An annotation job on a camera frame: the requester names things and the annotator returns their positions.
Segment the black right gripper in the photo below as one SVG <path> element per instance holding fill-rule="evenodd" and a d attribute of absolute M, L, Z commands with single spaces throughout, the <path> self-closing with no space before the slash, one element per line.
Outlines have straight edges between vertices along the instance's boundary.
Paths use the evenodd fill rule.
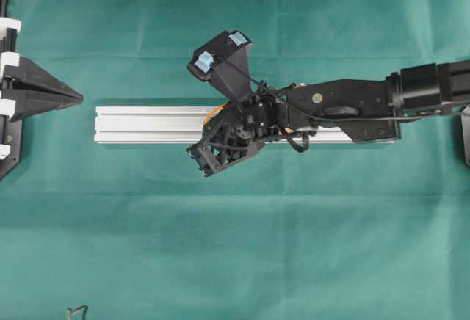
<path fill-rule="evenodd" d="M 287 141 L 298 153 L 309 149 L 312 130 L 289 129 L 286 106 L 267 94 L 229 101 L 202 127 L 201 139 L 187 148 L 199 171 L 210 177 L 259 154 L 271 142 Z"/>

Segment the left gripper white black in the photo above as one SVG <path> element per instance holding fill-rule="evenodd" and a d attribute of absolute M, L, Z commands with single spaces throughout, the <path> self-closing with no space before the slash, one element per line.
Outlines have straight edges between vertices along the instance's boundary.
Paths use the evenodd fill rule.
<path fill-rule="evenodd" d="M 16 39 L 21 31 L 17 19 L 1 17 L 1 178 L 21 160 L 22 120 L 52 110 L 80 105 L 83 95 L 52 76 L 27 57 L 16 52 Z M 10 90 L 13 78 L 8 70 L 18 67 L 19 82 L 34 89 L 58 95 L 58 98 L 22 98 L 15 100 Z"/>

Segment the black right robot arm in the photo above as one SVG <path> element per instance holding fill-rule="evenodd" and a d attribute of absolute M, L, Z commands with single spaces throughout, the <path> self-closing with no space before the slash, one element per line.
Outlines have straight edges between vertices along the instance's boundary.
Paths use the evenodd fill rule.
<path fill-rule="evenodd" d="M 190 62 L 197 79 L 218 89 L 227 102 L 203 124 L 187 154 L 206 177 L 286 141 L 299 153 L 319 128 L 337 127 L 353 142 L 401 137 L 400 126 L 437 116 L 463 116 L 469 103 L 469 62 L 405 68 L 382 81 L 340 79 L 276 89 L 224 59 Z"/>

